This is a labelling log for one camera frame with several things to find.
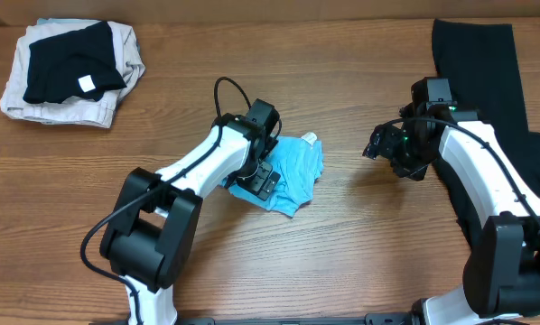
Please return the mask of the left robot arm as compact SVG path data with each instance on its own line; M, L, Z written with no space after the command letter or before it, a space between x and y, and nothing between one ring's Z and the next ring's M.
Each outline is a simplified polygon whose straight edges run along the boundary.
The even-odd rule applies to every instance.
M173 324L172 287L190 254L203 200L220 184L236 184L267 200L279 175L265 158L282 122L274 109L216 118L208 137L177 163L126 177L103 230L100 254L108 278L126 287L128 324Z

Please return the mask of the light blue t-shirt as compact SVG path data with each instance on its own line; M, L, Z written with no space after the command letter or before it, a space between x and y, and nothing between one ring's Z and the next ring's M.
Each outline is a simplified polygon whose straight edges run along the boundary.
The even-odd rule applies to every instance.
M322 143L314 132L302 137L279 136L276 148L266 160L280 175L267 200L234 184L229 192L267 211L277 211L292 218L295 212L313 199L315 182L324 169Z

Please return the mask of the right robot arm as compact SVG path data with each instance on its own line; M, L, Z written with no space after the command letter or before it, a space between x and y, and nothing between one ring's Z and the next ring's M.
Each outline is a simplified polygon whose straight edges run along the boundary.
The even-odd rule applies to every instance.
M522 180L476 110L455 105L403 108L377 125L363 154L388 159L397 176L421 180L422 170L449 165L478 215L479 242L462 283L422 300L418 324L512 324L540 315L540 198Z

